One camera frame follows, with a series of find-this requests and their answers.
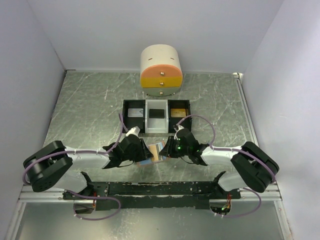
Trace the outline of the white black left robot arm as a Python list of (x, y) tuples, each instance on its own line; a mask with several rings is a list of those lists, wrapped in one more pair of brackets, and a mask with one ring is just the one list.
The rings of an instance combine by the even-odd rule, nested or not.
[(86, 200), (94, 188), (83, 169), (119, 168), (125, 161), (138, 163), (153, 156), (144, 140), (134, 134), (97, 150), (75, 149), (56, 140), (23, 162), (23, 181), (37, 193), (59, 188)]

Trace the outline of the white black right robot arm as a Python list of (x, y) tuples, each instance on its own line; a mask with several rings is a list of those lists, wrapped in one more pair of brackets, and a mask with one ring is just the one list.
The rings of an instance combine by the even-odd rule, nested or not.
[(169, 158), (188, 157), (193, 164), (201, 166), (224, 165), (234, 171), (221, 173), (217, 183), (212, 186), (212, 193), (223, 199), (230, 191), (241, 188), (263, 193), (276, 181), (280, 168), (263, 150), (251, 141), (236, 147), (214, 147), (199, 143), (186, 128), (170, 136), (160, 156)]

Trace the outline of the orange leather card holder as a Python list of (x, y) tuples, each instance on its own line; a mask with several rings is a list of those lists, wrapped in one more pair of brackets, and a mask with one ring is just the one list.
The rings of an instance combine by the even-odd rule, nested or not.
[(153, 154), (153, 157), (147, 158), (146, 160), (137, 163), (138, 167), (145, 167), (148, 165), (158, 164), (167, 161), (169, 158), (159, 155), (160, 151), (164, 148), (164, 141), (160, 141), (147, 146), (148, 150)]

